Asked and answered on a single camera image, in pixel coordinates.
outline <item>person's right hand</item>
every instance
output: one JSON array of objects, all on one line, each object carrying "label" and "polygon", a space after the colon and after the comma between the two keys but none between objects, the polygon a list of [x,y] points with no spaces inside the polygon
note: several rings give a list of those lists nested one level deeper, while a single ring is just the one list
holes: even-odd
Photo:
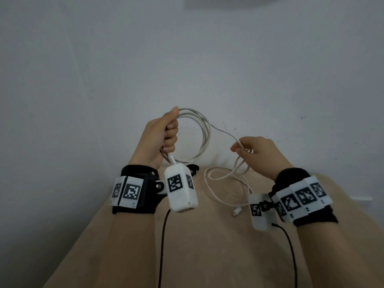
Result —
[{"label": "person's right hand", "polygon": [[231,151],[237,152],[247,165],[259,174],[275,181],[282,170],[293,168],[272,140],[261,136],[246,136],[239,140],[243,147],[253,150],[253,153],[242,149],[238,142],[231,146]]}]

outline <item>black wristband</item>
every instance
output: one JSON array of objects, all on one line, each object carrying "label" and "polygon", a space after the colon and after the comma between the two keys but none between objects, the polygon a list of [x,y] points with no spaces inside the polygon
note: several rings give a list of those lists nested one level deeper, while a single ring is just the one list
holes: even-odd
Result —
[{"label": "black wristband", "polygon": [[[269,193],[270,197],[273,197],[276,192],[288,188],[296,182],[302,181],[311,175],[304,169],[289,168],[280,172],[275,180],[275,185],[272,187],[272,192]],[[338,223],[336,216],[333,214],[333,209],[330,205],[327,205],[323,209],[317,210],[308,214],[305,217],[301,217],[293,221],[293,224],[298,227],[301,225],[314,223],[314,222],[335,222]]]},{"label": "black wristband", "polygon": [[112,213],[151,213],[156,212],[156,208],[166,195],[157,194],[156,181],[159,180],[159,173],[156,169],[143,165],[127,165],[121,170],[121,176],[131,176],[144,179],[144,184],[139,196],[136,208],[126,208],[114,206]]}]

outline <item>hand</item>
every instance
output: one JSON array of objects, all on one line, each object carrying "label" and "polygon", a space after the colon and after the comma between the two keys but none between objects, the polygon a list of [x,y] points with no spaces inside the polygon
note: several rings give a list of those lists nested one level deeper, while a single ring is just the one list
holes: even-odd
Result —
[{"label": "hand", "polygon": [[261,136],[242,137],[239,140],[245,149],[253,150],[253,153],[242,149],[238,142],[231,146],[231,151],[237,152],[259,174],[275,181],[282,170],[293,168],[272,140]]},{"label": "hand", "polygon": [[146,165],[159,169],[163,163],[163,155],[160,148],[166,153],[175,151],[179,123],[176,118],[179,108],[176,106],[162,117],[147,123],[139,144],[132,155],[128,165]]}]

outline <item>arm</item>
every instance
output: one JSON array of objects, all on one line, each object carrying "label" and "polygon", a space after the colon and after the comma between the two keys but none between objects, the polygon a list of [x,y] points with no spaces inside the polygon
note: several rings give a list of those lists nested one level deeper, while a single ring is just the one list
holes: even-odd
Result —
[{"label": "arm", "polygon": [[[274,188],[281,190],[294,182],[292,176],[283,176],[286,169],[293,165],[283,156],[270,139],[263,137],[243,137],[240,142],[247,152],[235,143],[231,150],[236,151],[242,159],[256,172],[276,182]],[[305,261],[314,287],[383,287],[372,274],[362,257],[351,246],[337,223],[327,222],[336,218],[332,209],[326,208],[313,212],[294,221],[304,252]]]},{"label": "arm", "polygon": [[[178,115],[179,109],[175,107],[163,117],[148,122],[128,164],[147,166],[153,171],[159,169],[163,161],[160,148],[167,153],[175,151]],[[155,287],[154,211],[162,198],[155,200],[151,212],[116,213],[100,259],[95,288]],[[131,211],[138,212],[139,207]]]}]

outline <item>person's left hand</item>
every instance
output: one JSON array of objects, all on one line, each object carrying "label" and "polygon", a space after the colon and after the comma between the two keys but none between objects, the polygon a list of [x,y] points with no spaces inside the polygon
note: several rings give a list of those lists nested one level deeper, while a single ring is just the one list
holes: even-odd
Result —
[{"label": "person's left hand", "polygon": [[162,117],[149,121],[128,165],[159,169],[163,163],[160,148],[163,147],[166,153],[175,151],[176,134],[179,131],[176,120],[178,115],[179,108],[176,106]]}]

